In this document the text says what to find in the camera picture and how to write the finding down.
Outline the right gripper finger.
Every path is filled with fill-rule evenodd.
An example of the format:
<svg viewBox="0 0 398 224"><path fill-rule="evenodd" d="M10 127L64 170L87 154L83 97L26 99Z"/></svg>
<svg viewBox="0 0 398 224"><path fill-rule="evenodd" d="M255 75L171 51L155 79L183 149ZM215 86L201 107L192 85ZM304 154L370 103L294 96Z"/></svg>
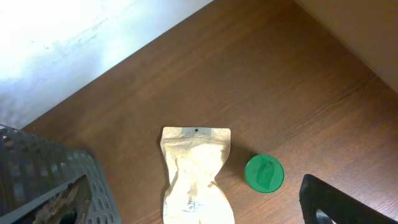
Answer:
<svg viewBox="0 0 398 224"><path fill-rule="evenodd" d="M305 224L397 224L397 221L311 174L303 177L299 201Z"/></svg>

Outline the grey plastic laundry basket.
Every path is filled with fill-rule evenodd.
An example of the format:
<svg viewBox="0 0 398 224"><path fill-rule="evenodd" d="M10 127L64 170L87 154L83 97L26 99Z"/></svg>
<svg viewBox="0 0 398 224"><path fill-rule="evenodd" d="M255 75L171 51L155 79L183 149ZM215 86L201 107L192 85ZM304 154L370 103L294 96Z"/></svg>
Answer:
<svg viewBox="0 0 398 224"><path fill-rule="evenodd" d="M1 223L12 223L86 176L86 223L120 223L100 162L92 153L1 125Z"/></svg>

